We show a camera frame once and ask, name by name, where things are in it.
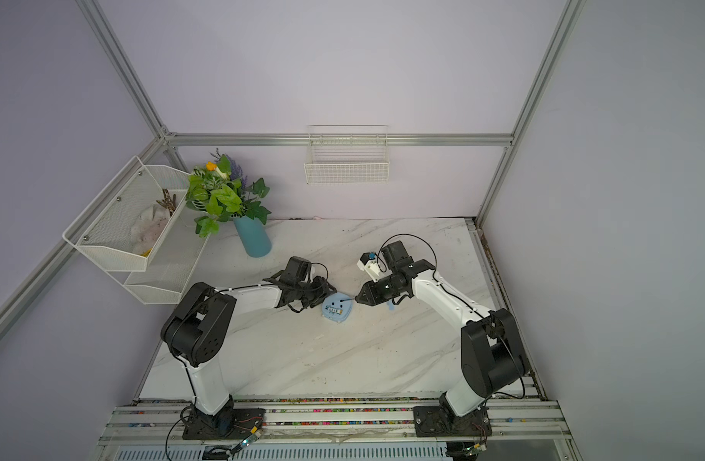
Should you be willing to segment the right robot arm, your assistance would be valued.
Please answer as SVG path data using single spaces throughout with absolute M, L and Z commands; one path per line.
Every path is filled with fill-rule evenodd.
M 357 267 L 370 280 L 354 301 L 359 305 L 398 305 L 405 300 L 425 303 L 460 333 L 462 378 L 448 390 L 441 406 L 450 418 L 479 409 L 503 388 L 530 373 L 525 347 L 513 314 L 492 310 L 468 298 L 446 282 L 437 265 L 416 260 L 400 241 L 368 252 Z

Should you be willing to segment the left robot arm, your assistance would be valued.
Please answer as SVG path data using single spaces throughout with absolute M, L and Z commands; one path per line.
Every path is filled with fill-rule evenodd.
M 200 415 L 215 417 L 231 408 L 231 392 L 216 355 L 236 314 L 284 307 L 301 313 L 337 293 L 327 273 L 313 273 L 314 265 L 291 257 L 285 269 L 256 284 L 215 288 L 197 282 L 187 290 L 164 323 L 161 339 L 185 367 L 193 406 Z

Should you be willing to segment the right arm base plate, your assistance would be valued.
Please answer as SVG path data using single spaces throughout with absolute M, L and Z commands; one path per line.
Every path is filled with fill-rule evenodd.
M 477 407 L 462 417 L 448 415 L 440 406 L 415 406 L 413 420 L 418 437 L 487 439 L 493 433 L 485 406 Z

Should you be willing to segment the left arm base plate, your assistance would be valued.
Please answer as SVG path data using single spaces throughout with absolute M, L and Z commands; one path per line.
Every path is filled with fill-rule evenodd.
M 264 416 L 262 408 L 221 410 L 213 416 L 193 409 L 187 417 L 182 438 L 189 441 L 242 440 L 254 429 L 260 430 Z

